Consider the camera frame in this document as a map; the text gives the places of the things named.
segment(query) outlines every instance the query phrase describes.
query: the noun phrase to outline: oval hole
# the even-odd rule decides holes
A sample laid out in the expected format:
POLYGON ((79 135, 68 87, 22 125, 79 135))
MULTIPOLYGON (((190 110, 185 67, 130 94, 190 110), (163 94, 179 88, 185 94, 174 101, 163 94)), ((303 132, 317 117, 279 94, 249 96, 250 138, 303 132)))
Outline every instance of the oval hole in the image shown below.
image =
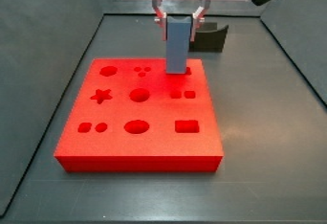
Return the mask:
POLYGON ((141 120, 130 121, 125 128, 131 134, 142 134, 150 129, 150 124, 141 120))
POLYGON ((134 89, 131 94, 130 94, 130 98, 135 102, 145 102, 150 98, 150 92, 149 92, 149 90, 142 89, 142 88, 134 89))

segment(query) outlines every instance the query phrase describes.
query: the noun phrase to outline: gray table surface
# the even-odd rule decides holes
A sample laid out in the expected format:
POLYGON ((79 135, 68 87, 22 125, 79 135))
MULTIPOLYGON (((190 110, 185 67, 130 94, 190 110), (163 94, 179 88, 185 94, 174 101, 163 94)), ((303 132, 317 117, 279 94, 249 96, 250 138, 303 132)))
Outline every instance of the gray table surface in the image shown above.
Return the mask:
POLYGON ((327 220, 327 114, 257 18, 203 59, 223 135, 217 173, 71 173, 52 157, 94 58, 165 56, 150 16, 107 16, 3 221, 327 220))

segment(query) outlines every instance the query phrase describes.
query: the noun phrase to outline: rectangular hole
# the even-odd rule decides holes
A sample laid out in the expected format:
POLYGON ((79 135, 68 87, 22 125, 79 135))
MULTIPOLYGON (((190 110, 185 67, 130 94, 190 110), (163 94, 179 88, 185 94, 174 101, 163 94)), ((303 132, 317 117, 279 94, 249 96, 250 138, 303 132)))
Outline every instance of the rectangular hole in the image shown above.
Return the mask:
POLYGON ((199 122, 191 121, 175 121, 175 131, 178 133, 199 133, 199 122))

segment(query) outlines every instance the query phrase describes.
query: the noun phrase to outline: dark gray floor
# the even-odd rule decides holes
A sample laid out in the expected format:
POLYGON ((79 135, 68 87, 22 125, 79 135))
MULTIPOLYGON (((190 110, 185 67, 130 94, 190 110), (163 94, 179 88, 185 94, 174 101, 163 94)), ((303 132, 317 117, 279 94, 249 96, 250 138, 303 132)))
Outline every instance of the dark gray floor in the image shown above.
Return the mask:
POLYGON ((109 16, 79 66, 3 220, 327 220, 327 114, 259 19, 230 24, 203 59, 223 135, 210 173, 68 174, 52 157, 87 68, 99 56, 163 56, 149 16, 109 16))
POLYGON ((0 216, 102 19, 95 0, 0 0, 0 216))
POLYGON ((262 21, 327 105, 327 0, 275 0, 262 21))

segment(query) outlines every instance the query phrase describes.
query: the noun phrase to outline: shape sorter board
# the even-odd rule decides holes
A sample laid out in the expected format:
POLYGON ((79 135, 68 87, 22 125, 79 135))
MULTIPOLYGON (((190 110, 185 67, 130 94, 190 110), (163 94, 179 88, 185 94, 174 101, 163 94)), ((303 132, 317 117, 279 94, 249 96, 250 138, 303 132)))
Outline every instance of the shape sorter board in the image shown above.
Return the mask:
POLYGON ((97 59, 55 157, 66 171, 215 171, 223 158, 202 61, 97 59))

